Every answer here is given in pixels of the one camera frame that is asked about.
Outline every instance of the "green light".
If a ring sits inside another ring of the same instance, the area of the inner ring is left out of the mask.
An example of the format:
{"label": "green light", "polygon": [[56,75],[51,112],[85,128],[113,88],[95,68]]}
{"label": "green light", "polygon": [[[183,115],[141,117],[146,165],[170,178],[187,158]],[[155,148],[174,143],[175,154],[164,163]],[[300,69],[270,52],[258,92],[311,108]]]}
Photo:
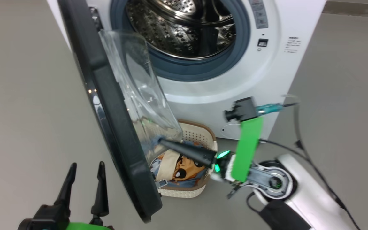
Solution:
{"label": "green light", "polygon": [[215,171],[216,171],[216,172],[221,171],[221,169],[219,168],[219,165],[215,165],[215,166],[214,166],[214,168],[215,168]]}
{"label": "green light", "polygon": [[225,151],[225,152],[223,152],[223,153],[220,153],[219,155],[218,155],[218,157],[217,157],[217,159],[220,159],[221,157],[223,157],[223,156],[225,156],[225,155],[227,155],[228,153],[230,153],[231,151]]}

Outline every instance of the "beige strap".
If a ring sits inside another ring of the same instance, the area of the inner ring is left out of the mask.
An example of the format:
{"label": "beige strap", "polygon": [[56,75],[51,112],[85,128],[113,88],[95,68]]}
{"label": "beige strap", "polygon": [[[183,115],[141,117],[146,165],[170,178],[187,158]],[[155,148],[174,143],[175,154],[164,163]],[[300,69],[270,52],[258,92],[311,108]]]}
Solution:
{"label": "beige strap", "polygon": [[157,181],[163,179],[168,181],[172,180],[178,157],[180,157],[180,154],[173,150],[168,150],[164,153],[163,160],[160,163],[160,168],[156,176]]}

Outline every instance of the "green bracket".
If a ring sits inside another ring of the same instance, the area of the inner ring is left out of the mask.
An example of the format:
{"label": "green bracket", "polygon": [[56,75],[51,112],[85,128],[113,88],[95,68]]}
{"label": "green bracket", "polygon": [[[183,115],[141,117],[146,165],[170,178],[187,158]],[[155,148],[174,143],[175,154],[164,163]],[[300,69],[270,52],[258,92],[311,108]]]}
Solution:
{"label": "green bracket", "polygon": [[241,138],[236,148],[236,157],[231,176],[240,181],[247,180],[248,171],[254,159],[255,150],[262,132],[263,118],[257,117],[241,122]]}
{"label": "green bracket", "polygon": [[107,227],[85,224],[85,223],[69,223],[66,230],[109,230]]}

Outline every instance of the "teal connector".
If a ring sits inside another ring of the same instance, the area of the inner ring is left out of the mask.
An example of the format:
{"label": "teal connector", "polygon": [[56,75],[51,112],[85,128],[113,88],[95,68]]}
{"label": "teal connector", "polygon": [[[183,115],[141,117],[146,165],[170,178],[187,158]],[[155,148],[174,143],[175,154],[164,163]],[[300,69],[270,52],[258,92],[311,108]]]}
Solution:
{"label": "teal connector", "polygon": [[257,113],[258,116],[262,116],[265,114],[269,114],[271,112],[279,112],[283,109],[283,105],[281,103],[272,103],[272,104],[266,104],[263,106],[257,106]]}

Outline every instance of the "cartoon eye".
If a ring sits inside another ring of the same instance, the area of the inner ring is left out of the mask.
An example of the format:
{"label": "cartoon eye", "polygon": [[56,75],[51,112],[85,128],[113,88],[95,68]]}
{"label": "cartoon eye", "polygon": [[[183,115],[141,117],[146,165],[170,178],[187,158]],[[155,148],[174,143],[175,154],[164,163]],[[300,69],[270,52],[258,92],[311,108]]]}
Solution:
{"label": "cartoon eye", "polygon": [[187,172],[184,169],[178,169],[177,173],[175,173],[176,178],[185,178]]}
{"label": "cartoon eye", "polygon": [[194,164],[196,165],[197,168],[201,168],[202,167],[202,165],[200,163],[196,162],[196,161],[194,161]]}

